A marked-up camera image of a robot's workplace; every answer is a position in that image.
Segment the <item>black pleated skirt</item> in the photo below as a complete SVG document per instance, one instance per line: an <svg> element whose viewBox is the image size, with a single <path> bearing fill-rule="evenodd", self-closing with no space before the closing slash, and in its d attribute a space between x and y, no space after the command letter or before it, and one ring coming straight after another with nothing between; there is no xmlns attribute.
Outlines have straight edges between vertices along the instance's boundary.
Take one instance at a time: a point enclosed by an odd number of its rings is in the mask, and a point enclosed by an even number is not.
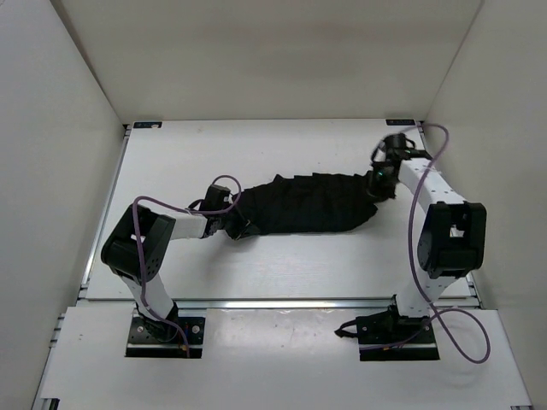
<svg viewBox="0 0 547 410"><path fill-rule="evenodd" d="M242 192L239 222L250 220L258 236L293 233L333 233L356 229L378 211L367 194L367 173L312 173L273 181Z"/></svg>

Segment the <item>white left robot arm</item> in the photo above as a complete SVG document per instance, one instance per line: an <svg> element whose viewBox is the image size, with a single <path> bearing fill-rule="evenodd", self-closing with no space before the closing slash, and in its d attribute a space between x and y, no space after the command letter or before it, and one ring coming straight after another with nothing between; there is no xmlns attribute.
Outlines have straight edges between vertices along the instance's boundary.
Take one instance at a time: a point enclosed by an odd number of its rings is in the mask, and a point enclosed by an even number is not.
<svg viewBox="0 0 547 410"><path fill-rule="evenodd" d="M178 208L150 196L127 207L101 250L101 261L131 291L144 328L162 343L186 340L179 308L160 276L168 246L180 239L205 239L250 222L240 215L243 190L211 184L203 199Z"/></svg>

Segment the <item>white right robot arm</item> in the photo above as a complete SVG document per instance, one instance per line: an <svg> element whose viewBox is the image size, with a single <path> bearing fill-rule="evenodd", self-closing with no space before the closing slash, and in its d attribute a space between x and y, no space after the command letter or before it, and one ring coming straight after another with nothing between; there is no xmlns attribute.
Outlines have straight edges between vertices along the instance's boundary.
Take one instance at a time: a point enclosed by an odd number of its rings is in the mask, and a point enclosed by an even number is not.
<svg viewBox="0 0 547 410"><path fill-rule="evenodd" d="M412 319L426 317L450 285L481 267L487 212L458 194L426 158L372 163L374 196L398 184L413 194L407 232L412 278L395 294L397 312L384 319L383 331L399 343L413 333Z"/></svg>

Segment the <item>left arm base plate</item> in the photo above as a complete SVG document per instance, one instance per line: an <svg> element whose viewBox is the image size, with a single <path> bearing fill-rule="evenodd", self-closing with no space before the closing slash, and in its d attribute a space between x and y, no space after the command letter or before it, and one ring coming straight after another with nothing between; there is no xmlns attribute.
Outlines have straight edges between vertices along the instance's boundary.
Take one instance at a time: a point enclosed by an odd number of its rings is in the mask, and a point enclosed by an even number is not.
<svg viewBox="0 0 547 410"><path fill-rule="evenodd" d="M125 356L128 358L201 359L206 317L204 313L179 311L178 323L187 343L171 325L153 324L137 311L132 320L126 340Z"/></svg>

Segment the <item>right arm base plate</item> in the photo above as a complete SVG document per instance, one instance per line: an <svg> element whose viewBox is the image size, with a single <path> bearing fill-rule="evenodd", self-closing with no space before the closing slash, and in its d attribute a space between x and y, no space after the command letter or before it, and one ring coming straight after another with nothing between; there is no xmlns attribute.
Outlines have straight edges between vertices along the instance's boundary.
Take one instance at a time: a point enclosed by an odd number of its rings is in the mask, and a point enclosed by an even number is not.
<svg viewBox="0 0 547 410"><path fill-rule="evenodd" d="M435 361L438 345L428 317L405 319L384 311L343 323L337 337L355 338L360 362Z"/></svg>

